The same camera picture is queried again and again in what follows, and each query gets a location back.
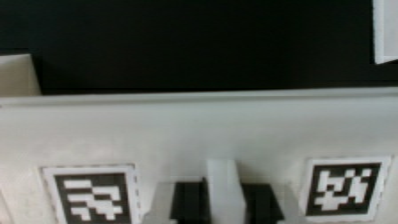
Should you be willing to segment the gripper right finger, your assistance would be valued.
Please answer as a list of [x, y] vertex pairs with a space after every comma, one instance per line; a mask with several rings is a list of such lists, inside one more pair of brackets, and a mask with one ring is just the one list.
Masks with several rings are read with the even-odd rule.
[[245, 224], [277, 224], [284, 214], [268, 184], [243, 184]]

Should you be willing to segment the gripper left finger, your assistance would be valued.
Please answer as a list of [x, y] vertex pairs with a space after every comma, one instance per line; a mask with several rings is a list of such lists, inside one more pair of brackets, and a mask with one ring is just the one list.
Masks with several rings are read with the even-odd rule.
[[175, 183], [170, 219], [175, 224], [211, 224], [206, 179]]

